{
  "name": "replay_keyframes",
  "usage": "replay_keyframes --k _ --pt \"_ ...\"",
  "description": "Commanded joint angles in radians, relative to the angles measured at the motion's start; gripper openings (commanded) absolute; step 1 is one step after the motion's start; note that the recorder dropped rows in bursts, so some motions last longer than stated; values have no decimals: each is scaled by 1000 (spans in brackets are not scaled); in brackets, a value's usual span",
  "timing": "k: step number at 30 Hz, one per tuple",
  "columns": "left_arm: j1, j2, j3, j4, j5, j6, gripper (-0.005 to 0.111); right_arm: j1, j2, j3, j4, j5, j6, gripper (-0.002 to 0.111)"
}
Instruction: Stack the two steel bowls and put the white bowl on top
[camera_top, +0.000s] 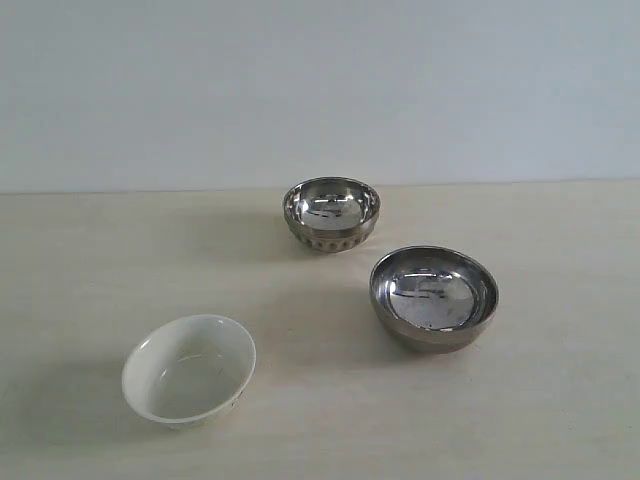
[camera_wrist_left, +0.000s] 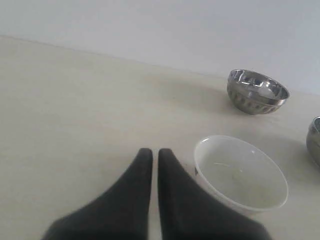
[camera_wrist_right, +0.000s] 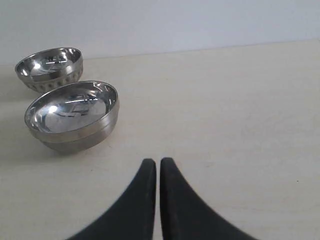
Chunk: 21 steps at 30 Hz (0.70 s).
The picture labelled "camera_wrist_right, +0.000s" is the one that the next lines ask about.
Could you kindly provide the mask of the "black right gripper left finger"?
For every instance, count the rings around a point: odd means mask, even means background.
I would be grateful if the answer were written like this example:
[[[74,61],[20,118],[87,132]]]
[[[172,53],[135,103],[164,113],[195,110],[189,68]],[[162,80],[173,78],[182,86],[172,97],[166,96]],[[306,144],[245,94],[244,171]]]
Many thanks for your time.
[[[146,158],[122,195],[71,240],[151,240],[155,223],[157,169]]]

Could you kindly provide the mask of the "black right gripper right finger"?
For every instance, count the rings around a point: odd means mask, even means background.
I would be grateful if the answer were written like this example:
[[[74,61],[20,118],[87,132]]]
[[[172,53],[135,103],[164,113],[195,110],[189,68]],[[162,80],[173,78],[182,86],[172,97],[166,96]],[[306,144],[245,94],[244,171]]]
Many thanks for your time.
[[[173,158],[160,162],[160,218],[164,240],[253,240],[210,208]]]

